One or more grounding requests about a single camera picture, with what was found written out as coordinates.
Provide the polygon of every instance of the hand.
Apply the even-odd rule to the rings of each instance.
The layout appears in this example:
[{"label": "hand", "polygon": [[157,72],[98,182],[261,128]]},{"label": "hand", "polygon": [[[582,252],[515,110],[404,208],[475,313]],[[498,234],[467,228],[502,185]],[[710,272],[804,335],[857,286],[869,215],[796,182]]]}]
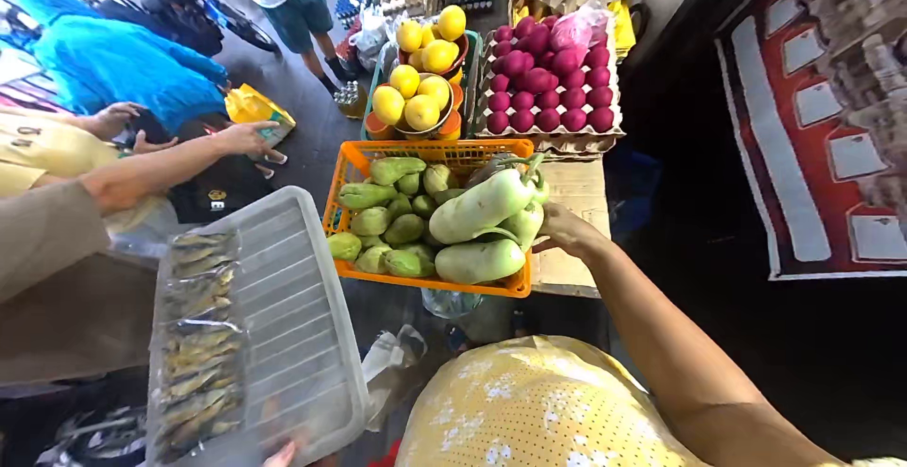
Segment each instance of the hand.
[{"label": "hand", "polygon": [[550,201],[542,206],[545,211],[545,222],[541,225],[539,235],[549,238],[532,247],[532,252],[559,247],[568,255],[584,258],[591,247],[606,245],[610,241],[593,225],[573,214],[566,206]]},{"label": "hand", "polygon": [[159,152],[166,148],[173,147],[179,142],[180,142],[180,139],[178,137],[175,137],[166,143],[162,143],[160,145],[155,145],[153,143],[149,143],[148,141],[145,141],[145,131],[140,130],[135,135],[135,145],[132,146],[132,153],[136,154],[136,155],[141,155],[141,154],[150,154],[152,152]]},{"label": "hand", "polygon": [[[274,456],[268,457],[262,467],[289,467],[290,462],[293,461],[293,457],[296,455],[296,444],[292,441],[287,442],[287,445],[280,448],[280,450]],[[336,465],[335,455],[330,455],[326,458],[323,458],[315,463],[310,463],[308,467],[331,467]]]},{"label": "hand", "polygon": [[89,117],[83,117],[77,127],[84,128],[103,141],[110,141],[126,127],[126,122],[141,116],[144,108],[134,102],[116,102]]},{"label": "hand", "polygon": [[267,145],[265,138],[258,134],[264,128],[274,128],[276,121],[259,121],[255,123],[235,123],[220,132],[211,135],[224,155],[261,155]]}]

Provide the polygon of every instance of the yellow bag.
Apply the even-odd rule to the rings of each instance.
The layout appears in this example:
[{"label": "yellow bag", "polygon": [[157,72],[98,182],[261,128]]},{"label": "yellow bag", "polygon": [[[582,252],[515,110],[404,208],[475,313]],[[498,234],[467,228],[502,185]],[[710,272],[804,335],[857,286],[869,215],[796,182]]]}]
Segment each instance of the yellow bag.
[{"label": "yellow bag", "polygon": [[236,123],[273,120],[280,124],[277,127],[265,128],[258,132],[265,137],[268,148],[274,148],[296,126],[296,121],[289,116],[286,110],[248,84],[230,90],[224,102],[227,105],[227,114]]}]

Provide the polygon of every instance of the sock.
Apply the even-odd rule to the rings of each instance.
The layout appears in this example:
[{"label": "sock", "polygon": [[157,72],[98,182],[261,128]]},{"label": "sock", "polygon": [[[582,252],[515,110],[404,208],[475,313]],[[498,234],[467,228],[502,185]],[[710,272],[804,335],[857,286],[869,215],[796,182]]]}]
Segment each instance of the sock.
[{"label": "sock", "polygon": [[334,85],[334,81],[332,81],[330,78],[328,78],[327,74],[325,74],[324,76],[321,76],[320,78],[318,78],[318,80],[321,81],[321,84],[325,85],[325,88],[327,88],[327,92],[330,93],[331,96],[333,96],[334,93],[336,93],[338,91],[337,87]]}]

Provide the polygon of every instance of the yellow lemon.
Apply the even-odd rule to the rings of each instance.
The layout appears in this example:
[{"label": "yellow lemon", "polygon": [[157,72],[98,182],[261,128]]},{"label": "yellow lemon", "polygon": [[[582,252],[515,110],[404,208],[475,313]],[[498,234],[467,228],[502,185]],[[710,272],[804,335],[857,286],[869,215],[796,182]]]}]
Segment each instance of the yellow lemon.
[{"label": "yellow lemon", "polygon": [[460,81],[462,81],[462,67],[459,67],[459,69],[456,72],[456,75],[453,76],[453,78],[451,78],[450,81],[451,81],[451,84],[460,84]]},{"label": "yellow lemon", "polygon": [[428,72],[435,74],[444,72],[451,65],[457,56],[456,45],[448,41],[432,41],[422,51],[422,67]]},{"label": "yellow lemon", "polygon": [[438,125],[438,103],[428,95],[416,95],[406,104],[406,123],[414,130],[428,130]]},{"label": "yellow lemon", "polygon": [[406,62],[409,65],[416,69],[418,72],[425,72],[425,68],[422,66],[422,53],[424,50],[417,49],[409,55],[409,58],[406,59]]},{"label": "yellow lemon", "polygon": [[387,82],[396,88],[404,99],[409,99],[419,88],[419,72],[410,65],[397,65]]},{"label": "yellow lemon", "polygon": [[419,95],[427,95],[438,103],[438,110],[443,110],[451,99],[450,85],[441,76],[429,76],[419,83]]},{"label": "yellow lemon", "polygon": [[441,10],[438,18],[438,30],[441,36],[448,41],[455,41],[466,31],[466,14],[456,5],[450,5]]},{"label": "yellow lemon", "polygon": [[403,21],[397,28],[397,45],[406,52],[419,49],[422,44],[422,27],[416,21]]},{"label": "yellow lemon", "polygon": [[425,24],[422,27],[422,45],[420,47],[425,47],[429,42],[440,38],[435,35],[434,28],[434,24]]},{"label": "yellow lemon", "polygon": [[394,87],[379,86],[372,94],[375,116],[387,125],[396,125],[402,117],[402,95]]}]

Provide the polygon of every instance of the green crate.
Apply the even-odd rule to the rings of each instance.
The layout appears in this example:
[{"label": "green crate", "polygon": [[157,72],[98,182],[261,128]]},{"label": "green crate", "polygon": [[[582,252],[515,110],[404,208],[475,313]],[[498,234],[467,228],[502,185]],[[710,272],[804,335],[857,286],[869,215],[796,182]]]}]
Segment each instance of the green crate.
[{"label": "green crate", "polygon": [[[462,62],[462,80],[460,81],[460,86],[462,87],[463,99],[462,105],[460,105],[460,114],[462,115],[462,126],[461,133],[469,132],[469,125],[472,120],[472,111],[475,109],[475,83],[478,62],[482,58],[482,37],[479,37],[479,34],[466,30],[466,39],[469,41],[469,51],[466,52],[466,58]],[[375,89],[378,88],[379,84],[386,83],[387,77],[381,72],[381,65],[375,67],[375,75],[372,77],[372,88],[368,91],[368,103],[366,104],[366,114],[362,117],[362,127],[359,137],[363,141],[370,141],[368,137],[368,132],[366,131],[366,118],[368,114],[372,112],[372,93],[375,92]]]}]

